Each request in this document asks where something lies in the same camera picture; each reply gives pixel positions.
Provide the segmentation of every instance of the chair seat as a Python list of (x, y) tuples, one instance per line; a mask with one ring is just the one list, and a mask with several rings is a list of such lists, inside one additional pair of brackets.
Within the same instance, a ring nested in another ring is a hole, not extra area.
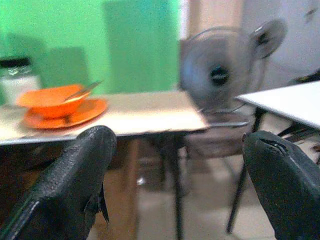
[(239, 127), (213, 127), (204, 133), (190, 134), (184, 142), (191, 158), (219, 158), (242, 153), (242, 137), (251, 132), (251, 117), (240, 113), (206, 115), (209, 124), (217, 122), (248, 122)]

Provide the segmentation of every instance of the floor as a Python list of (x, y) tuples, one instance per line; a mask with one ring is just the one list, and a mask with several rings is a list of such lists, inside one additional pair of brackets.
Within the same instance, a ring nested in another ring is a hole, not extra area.
[[(264, 119), (262, 129), (278, 133), (289, 122), (272, 115)], [(299, 146), (311, 158), (312, 142), (299, 142)], [(240, 202), (232, 234), (226, 234), (231, 201), (243, 164), (240, 155), (228, 158), (195, 161), (192, 165), (191, 191), (184, 197), (183, 219), (185, 240), (273, 240), (274, 231), (262, 209), (250, 179)], [(173, 194), (161, 186), (156, 164), (142, 166), (139, 188), (139, 240), (175, 239)]]

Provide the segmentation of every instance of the wooden table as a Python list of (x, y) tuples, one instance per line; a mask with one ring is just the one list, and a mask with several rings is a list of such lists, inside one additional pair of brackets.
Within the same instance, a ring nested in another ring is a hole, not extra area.
[[(262, 117), (267, 112), (289, 119), (303, 126), (308, 126), (310, 128), (308, 134), (318, 133), (320, 130), (320, 81), (243, 94), (237, 96), (235, 99), (256, 108), (253, 132), (259, 129)], [(292, 133), (292, 130), (289, 129), (290, 128), (286, 129), (278, 135), (282, 137)], [(299, 138), (290, 137), (287, 139), (295, 142)], [(243, 164), (227, 226), (228, 233), (230, 233), (233, 228), (234, 217), (246, 175), (247, 171)]]
[(0, 146), (73, 140), (84, 130), (104, 125), (120, 139), (160, 136), (175, 183), (177, 239), (183, 238), (182, 193), (178, 148), (183, 136), (209, 127), (186, 92), (152, 92), (104, 95), (108, 109), (99, 117), (70, 128), (31, 129), (23, 124), (25, 109), (0, 107)]

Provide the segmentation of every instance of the beige wall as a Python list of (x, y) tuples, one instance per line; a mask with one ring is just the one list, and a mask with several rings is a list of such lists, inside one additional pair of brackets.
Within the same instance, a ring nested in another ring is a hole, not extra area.
[(189, 34), (216, 26), (239, 27), (243, 0), (189, 0)]

